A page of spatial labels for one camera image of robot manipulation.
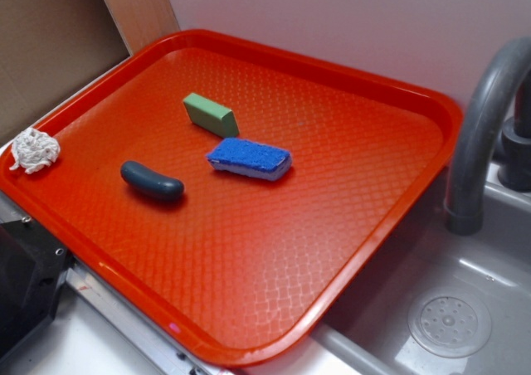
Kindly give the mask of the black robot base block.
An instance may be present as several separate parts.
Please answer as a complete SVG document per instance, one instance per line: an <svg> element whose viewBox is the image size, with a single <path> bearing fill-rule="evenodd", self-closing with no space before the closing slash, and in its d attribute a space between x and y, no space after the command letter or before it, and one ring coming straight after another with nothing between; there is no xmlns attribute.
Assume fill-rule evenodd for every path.
<svg viewBox="0 0 531 375"><path fill-rule="evenodd" d="M71 253L29 216L1 225L1 361L53 322Z"/></svg>

